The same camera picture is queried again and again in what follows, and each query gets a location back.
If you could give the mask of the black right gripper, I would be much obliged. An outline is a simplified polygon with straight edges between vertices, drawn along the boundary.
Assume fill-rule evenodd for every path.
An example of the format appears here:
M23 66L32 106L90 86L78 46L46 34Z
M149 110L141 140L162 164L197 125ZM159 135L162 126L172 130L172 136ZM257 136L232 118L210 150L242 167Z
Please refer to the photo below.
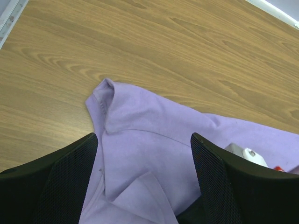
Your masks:
M179 224L207 224L202 196L176 216Z

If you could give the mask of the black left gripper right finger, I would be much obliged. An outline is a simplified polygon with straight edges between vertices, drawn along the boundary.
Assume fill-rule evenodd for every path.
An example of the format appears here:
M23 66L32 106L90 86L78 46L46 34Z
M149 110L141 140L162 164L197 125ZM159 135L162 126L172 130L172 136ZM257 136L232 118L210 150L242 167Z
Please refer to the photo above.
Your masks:
M299 176L263 167L198 133L193 161L209 224L297 224Z

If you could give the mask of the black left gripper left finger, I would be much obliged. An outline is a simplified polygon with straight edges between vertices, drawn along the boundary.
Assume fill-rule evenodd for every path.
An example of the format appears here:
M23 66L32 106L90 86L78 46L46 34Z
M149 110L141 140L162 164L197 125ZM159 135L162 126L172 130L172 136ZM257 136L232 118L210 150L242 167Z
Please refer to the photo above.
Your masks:
M2 224L77 224L98 147L94 133L0 174Z

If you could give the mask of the lavender t-shirt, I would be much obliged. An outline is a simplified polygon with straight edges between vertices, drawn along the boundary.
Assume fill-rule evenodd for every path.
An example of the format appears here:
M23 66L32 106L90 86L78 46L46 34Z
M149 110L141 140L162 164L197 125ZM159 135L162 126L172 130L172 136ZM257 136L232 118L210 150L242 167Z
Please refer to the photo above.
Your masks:
M200 196L193 133L220 147L250 148L270 168L299 167L297 134L200 113L138 86L104 79L86 106L99 143L82 224L177 223Z

